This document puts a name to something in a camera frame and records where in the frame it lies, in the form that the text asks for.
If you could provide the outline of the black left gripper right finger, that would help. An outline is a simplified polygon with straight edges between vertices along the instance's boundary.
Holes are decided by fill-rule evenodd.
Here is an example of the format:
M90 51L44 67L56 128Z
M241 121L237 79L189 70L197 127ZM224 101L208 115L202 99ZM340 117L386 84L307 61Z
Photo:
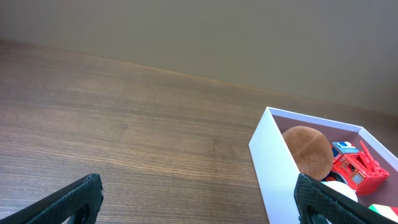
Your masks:
M294 199L300 224L394 224L312 177L299 174Z

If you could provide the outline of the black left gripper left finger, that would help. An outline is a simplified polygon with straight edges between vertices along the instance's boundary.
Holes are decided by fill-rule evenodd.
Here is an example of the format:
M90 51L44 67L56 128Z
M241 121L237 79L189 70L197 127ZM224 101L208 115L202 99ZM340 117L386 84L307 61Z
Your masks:
M100 175L88 174L38 202L1 219L1 223L95 223L103 200Z

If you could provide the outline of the white cardboard box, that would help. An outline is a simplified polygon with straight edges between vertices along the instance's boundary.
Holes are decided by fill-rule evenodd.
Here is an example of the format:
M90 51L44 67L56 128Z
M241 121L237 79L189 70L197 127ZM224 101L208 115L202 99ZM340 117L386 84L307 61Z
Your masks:
M360 204L397 206L397 158L365 128L277 108L264 111L249 142L252 161L270 223L298 223L294 188L299 175L282 133L294 126L308 126L322 132L330 142L364 142L370 154L390 173L371 195L360 196Z

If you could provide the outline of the brown plush toy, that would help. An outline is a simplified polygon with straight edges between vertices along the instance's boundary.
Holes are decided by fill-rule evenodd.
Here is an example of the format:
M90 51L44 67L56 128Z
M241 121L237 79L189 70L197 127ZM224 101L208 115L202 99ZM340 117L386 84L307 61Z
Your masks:
M300 173L316 180L324 179L333 165L333 151L326 136L317 129L294 126L282 137Z

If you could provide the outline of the red toy fire truck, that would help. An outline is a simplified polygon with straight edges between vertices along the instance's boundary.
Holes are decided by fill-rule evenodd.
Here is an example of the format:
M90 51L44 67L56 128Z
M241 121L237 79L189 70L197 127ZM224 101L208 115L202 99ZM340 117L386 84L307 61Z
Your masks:
M331 144L333 165L325 182L338 181L348 185L358 195L371 195L390 176L360 141L361 149L348 141Z

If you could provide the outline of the white wooden rattle drum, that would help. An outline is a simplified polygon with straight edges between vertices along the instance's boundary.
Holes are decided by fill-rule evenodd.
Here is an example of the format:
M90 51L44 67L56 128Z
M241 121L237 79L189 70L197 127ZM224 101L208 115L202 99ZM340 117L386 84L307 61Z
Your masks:
M332 188L333 190L343 194L344 196L350 198L351 200L358 202L356 191L353 190L349 185L346 185L343 182L338 182L335 180L324 181L322 183L327 185L328 187Z

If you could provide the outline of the colourful two-by-two puzzle cube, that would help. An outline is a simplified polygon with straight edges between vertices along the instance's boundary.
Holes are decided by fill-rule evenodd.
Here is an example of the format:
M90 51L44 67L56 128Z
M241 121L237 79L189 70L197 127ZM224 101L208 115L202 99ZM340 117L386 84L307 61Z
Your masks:
M369 206L369 209L392 220L396 223L398 222L398 208L397 207L389 207L385 205L372 204Z

